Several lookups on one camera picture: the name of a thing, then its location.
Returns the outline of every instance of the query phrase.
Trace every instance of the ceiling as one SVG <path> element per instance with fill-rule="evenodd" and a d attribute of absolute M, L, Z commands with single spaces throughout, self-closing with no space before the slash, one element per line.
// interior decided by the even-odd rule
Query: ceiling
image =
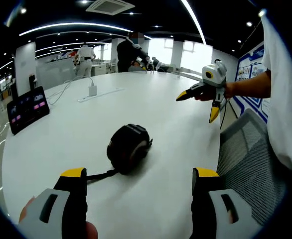
<path fill-rule="evenodd" d="M 12 60 L 16 48 L 27 44 L 29 40 L 36 42 L 38 50 L 76 42 L 111 42 L 112 38 L 118 37 L 117 35 L 127 35 L 125 31 L 105 27 L 59 26 L 19 36 L 30 29 L 55 23 L 100 23 L 139 31 L 152 38 L 173 35 L 175 40 L 202 43 L 198 29 L 181 0 L 126 0 L 126 2 L 135 7 L 111 16 L 86 12 L 93 1 L 88 1 L 87 4 L 79 0 L 10 0 L 5 3 L 0 1 L 0 67 Z M 188 0 L 188 2 L 197 16 L 207 44 L 215 49 L 241 57 L 263 40 L 262 25 L 255 29 L 260 22 L 258 17 L 260 10 L 248 0 L 214 2 Z M 21 7 L 26 8 L 25 14 L 20 13 Z M 11 22 L 7 27 L 3 23 L 10 14 Z M 246 26 L 248 21 L 252 23 L 252 27 Z M 37 56 L 46 53 L 49 53 L 49 49 L 37 52 Z M 8 73 L 9 68 L 8 65 L 0 74 Z"/>

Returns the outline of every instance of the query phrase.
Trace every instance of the hand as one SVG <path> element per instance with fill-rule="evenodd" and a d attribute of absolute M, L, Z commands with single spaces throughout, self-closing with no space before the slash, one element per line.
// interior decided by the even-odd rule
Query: hand
<path fill-rule="evenodd" d="M 226 83 L 224 97 L 229 99 L 234 96 L 234 84 L 232 82 Z M 200 101 L 210 101 L 216 98 L 216 88 L 210 85 L 206 85 L 198 96 L 195 96 L 196 100 Z"/>
<path fill-rule="evenodd" d="M 131 62 L 131 65 L 132 66 L 141 66 L 137 61 L 132 61 Z"/>
<path fill-rule="evenodd" d="M 30 204 L 35 200 L 35 197 L 33 196 L 25 205 L 25 207 L 22 209 L 20 218 L 18 220 L 18 223 L 21 223 L 22 220 L 26 217 L 26 210 L 27 207 L 30 206 Z M 98 233 L 96 227 L 89 223 L 86 222 L 86 233 L 87 233 L 87 239 L 98 239 Z"/>
<path fill-rule="evenodd" d="M 233 97 L 235 95 L 235 83 L 234 82 L 229 82 L 229 83 L 226 83 L 225 85 L 225 93 L 224 93 L 224 97 L 226 99 L 229 99 L 231 97 Z"/>
<path fill-rule="evenodd" d="M 216 87 L 205 85 L 202 87 L 201 93 L 195 96 L 195 100 L 199 101 L 210 101 L 216 98 Z"/>

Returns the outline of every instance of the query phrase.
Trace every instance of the person in white clothes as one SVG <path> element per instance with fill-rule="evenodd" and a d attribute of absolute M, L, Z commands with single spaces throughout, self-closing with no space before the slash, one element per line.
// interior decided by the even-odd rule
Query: person in white clothes
<path fill-rule="evenodd" d="M 265 43 L 262 63 L 267 71 L 251 79 L 226 83 L 225 97 L 271 97 L 267 124 L 269 141 L 278 160 L 292 170 L 292 59 L 266 14 L 261 21 Z M 214 92 L 211 88 L 195 98 L 212 100 Z"/>
<path fill-rule="evenodd" d="M 75 56 L 75 65 L 77 65 L 78 58 L 80 59 L 80 66 L 77 76 L 91 77 L 92 61 L 96 58 L 94 50 L 88 47 L 88 45 L 83 45 Z"/>

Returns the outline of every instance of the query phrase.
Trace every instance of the white counter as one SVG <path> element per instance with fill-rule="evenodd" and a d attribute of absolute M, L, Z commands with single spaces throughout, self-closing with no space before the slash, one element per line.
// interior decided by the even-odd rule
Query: white counter
<path fill-rule="evenodd" d="M 78 80 L 48 116 L 16 136 L 9 131 L 2 181 L 12 221 L 18 221 L 33 195 L 53 188 L 64 171 L 86 167 L 90 175 L 111 169 L 107 145 L 120 127 L 134 123 L 147 129 L 153 146 L 137 172 L 88 185 L 87 221 L 96 226 L 100 239 L 189 238 L 192 168 L 216 170 L 218 163 L 220 122 L 208 123 L 211 102 L 176 102 L 196 81 L 169 73 L 93 79 L 99 94 L 125 90 L 79 103 L 90 80 Z"/>

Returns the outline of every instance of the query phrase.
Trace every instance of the person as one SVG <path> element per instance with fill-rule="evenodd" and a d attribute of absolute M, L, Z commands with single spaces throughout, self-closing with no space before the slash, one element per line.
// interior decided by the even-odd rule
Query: person
<path fill-rule="evenodd" d="M 265 51 L 262 59 L 267 71 L 254 78 L 229 82 L 225 85 L 225 98 L 246 96 L 269 98 L 269 141 L 278 160 L 292 170 L 292 59 L 279 34 L 264 14 Z M 196 100 L 208 101 L 215 97 L 215 88 L 196 96 Z"/>
<path fill-rule="evenodd" d="M 150 59 L 139 44 L 143 43 L 144 35 L 130 32 L 125 41 L 117 46 L 118 72 L 128 72 L 131 66 L 140 66 L 136 59 L 140 57 L 145 65 Z"/>
<path fill-rule="evenodd" d="M 153 65 L 156 67 L 159 64 L 159 61 L 156 59 L 156 57 L 152 57 L 152 60 L 154 61 Z"/>
<path fill-rule="evenodd" d="M 88 47 L 88 45 L 83 45 L 75 56 L 74 63 L 76 66 L 78 58 L 80 58 L 80 66 L 77 76 L 91 77 L 92 60 L 96 58 L 94 50 Z"/>

